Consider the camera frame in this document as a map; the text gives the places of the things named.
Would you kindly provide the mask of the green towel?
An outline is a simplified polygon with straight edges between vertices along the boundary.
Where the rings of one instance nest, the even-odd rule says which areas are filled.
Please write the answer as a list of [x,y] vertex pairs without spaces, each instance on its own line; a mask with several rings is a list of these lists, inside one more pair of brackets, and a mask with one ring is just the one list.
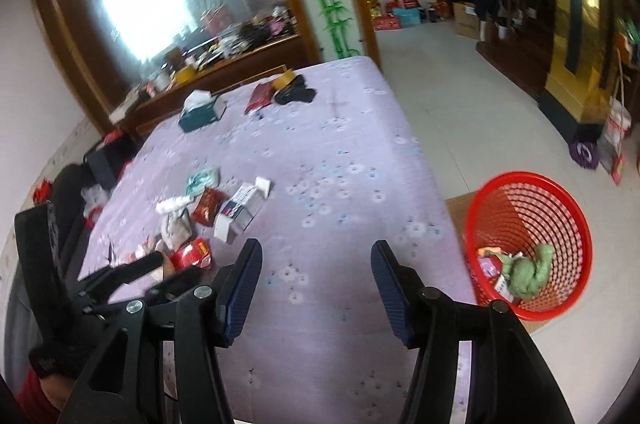
[[548,283],[553,255],[554,247],[550,244],[537,245],[533,258],[497,254],[508,292],[521,300],[536,297]]

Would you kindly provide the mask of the torn red white packaging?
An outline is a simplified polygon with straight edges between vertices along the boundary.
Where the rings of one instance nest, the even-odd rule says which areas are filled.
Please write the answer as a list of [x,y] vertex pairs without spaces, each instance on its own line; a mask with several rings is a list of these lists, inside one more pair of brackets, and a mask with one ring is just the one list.
[[160,232],[149,236],[132,254],[140,259],[158,251],[163,262],[151,272],[155,281],[165,280],[176,272],[190,267],[207,268],[212,262],[212,253],[206,240],[197,236],[186,208],[160,216]]

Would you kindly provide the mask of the dark red snack packet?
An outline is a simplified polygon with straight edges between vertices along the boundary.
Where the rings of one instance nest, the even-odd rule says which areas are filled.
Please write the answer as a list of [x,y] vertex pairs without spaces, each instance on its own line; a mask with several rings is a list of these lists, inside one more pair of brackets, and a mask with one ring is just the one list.
[[228,195],[215,188],[205,188],[198,205],[191,214],[191,219],[198,225],[212,227],[222,204],[228,199]]

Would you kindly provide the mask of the white spray bottle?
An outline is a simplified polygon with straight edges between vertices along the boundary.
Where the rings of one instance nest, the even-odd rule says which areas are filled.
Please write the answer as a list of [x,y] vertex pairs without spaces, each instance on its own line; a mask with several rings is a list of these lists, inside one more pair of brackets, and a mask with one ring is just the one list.
[[194,201],[195,197],[192,195],[174,196],[158,202],[155,206],[155,210],[157,214],[160,215],[167,215],[170,213],[174,213],[175,211],[178,211],[178,213],[180,213],[181,210],[184,210]]

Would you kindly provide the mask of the blue white medicine box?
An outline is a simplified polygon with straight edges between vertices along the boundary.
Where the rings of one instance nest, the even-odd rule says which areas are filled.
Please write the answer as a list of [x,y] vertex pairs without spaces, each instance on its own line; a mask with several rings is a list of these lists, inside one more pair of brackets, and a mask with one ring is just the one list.
[[214,238],[230,244],[252,223],[268,199],[271,181],[257,177],[253,183],[243,182],[224,201],[214,223]]

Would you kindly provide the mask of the teal wet wipes pack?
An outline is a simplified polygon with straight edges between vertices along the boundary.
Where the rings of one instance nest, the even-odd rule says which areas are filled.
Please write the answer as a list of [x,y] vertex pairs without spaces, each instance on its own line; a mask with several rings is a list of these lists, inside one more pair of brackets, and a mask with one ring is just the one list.
[[217,167],[205,168],[198,170],[186,181],[186,195],[199,196],[206,189],[214,189],[218,187],[220,181],[220,173]]

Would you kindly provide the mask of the long white barcode box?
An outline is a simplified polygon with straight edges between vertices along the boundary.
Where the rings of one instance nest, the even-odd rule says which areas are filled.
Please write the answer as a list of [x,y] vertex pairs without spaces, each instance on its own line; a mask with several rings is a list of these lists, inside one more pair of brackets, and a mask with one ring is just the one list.
[[500,247],[481,247],[477,256],[480,269],[494,290],[507,301],[514,300],[510,291],[510,277],[515,259]]

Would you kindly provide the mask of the black sofa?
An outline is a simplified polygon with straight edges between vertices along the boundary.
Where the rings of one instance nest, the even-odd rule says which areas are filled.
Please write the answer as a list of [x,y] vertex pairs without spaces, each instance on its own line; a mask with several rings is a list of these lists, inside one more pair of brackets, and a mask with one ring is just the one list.
[[[67,288],[75,287],[77,276],[88,248],[90,229],[84,216],[86,201],[81,190],[96,185],[94,176],[85,165],[70,164],[54,179],[49,196],[58,223],[58,256],[62,279]],[[6,320],[6,375],[15,385],[34,374],[28,353],[40,344],[40,334],[32,316],[24,279],[16,269]]]

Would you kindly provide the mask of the red plastic basket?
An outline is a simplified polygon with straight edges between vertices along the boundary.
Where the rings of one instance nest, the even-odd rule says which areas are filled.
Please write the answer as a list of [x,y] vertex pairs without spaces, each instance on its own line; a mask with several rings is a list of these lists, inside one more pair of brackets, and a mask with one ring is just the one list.
[[[465,216],[463,248],[477,303],[510,303],[523,321],[548,321],[566,312],[585,289],[592,265],[592,239],[587,219],[561,185],[529,171],[510,171],[492,178],[472,198]],[[536,258],[536,247],[549,244],[553,256],[548,282],[530,300],[518,299],[498,286],[501,269],[496,256],[483,256],[482,248],[503,254]]]

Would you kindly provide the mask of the teal tissue box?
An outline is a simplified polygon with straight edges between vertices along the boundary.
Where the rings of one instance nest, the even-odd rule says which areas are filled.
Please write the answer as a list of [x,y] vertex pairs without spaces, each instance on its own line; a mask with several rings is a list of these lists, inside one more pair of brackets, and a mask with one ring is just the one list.
[[215,96],[212,101],[183,112],[178,120],[178,125],[183,132],[193,132],[220,121],[226,110],[227,103],[219,96]]

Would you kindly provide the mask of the wooden sideboard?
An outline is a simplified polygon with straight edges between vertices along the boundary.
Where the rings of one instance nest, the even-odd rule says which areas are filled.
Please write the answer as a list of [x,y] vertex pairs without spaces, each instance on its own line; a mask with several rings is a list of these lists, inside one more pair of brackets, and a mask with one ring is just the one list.
[[320,52],[311,49],[304,37],[286,37],[207,67],[185,84],[177,84],[141,103],[119,121],[116,127],[129,133],[134,139],[142,140],[162,121],[178,114],[184,100],[194,90],[224,93],[279,74],[285,69],[300,69],[320,61]]

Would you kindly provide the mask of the red packet at far end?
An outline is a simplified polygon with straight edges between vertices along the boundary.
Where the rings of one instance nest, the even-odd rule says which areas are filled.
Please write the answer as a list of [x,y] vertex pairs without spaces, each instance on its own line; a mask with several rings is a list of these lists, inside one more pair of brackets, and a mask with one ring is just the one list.
[[263,107],[268,106],[273,98],[274,90],[271,82],[263,82],[258,84],[252,92],[247,106],[245,107],[244,114],[248,115],[255,111],[261,110]]

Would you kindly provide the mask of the black toy pistol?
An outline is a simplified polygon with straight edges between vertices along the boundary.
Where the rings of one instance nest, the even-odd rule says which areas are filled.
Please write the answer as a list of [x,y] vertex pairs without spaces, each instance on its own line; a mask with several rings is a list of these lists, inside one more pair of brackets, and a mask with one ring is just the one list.
[[273,101],[279,105],[293,102],[311,103],[317,90],[309,88],[303,75],[296,75],[284,88],[273,95]]

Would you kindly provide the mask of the cardboard box on floor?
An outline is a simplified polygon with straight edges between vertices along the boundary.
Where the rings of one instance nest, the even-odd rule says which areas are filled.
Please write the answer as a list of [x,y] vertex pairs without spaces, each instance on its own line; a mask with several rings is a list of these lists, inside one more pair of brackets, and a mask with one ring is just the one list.
[[454,28],[460,36],[480,39],[480,19],[472,4],[454,2]]

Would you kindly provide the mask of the gold pillar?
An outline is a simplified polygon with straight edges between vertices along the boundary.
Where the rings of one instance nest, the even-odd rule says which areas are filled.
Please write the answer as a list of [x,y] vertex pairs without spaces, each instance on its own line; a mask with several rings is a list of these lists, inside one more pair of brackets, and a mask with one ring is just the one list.
[[614,88],[614,0],[555,0],[552,60],[539,110],[568,143],[594,141]]

